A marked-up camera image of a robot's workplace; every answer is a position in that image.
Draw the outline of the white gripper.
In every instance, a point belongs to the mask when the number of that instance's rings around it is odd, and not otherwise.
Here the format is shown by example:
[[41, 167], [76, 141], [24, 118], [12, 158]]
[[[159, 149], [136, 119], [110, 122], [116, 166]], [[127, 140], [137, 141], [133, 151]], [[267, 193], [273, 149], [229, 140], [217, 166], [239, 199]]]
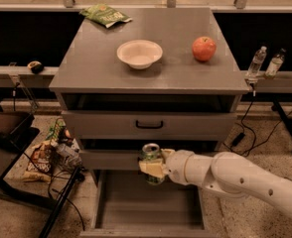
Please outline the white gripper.
[[[161, 150], [162, 158], [166, 159], [165, 165], [168, 172], [168, 177], [171, 181], [182, 185], [188, 184], [185, 175], [185, 167], [189, 157], [193, 154], [193, 152], [186, 150]], [[139, 168], [142, 173], [158, 179], [162, 179], [165, 176], [163, 172], [162, 159], [140, 161]]]

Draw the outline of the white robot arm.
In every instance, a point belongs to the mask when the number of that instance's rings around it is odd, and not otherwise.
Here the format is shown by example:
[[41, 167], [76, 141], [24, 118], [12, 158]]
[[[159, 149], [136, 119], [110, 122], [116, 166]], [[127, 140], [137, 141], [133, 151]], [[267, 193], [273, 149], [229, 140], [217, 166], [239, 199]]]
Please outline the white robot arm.
[[214, 156], [164, 149], [139, 162], [140, 171], [182, 185], [196, 185], [219, 197], [256, 197], [292, 218], [292, 180], [281, 178], [232, 152]]

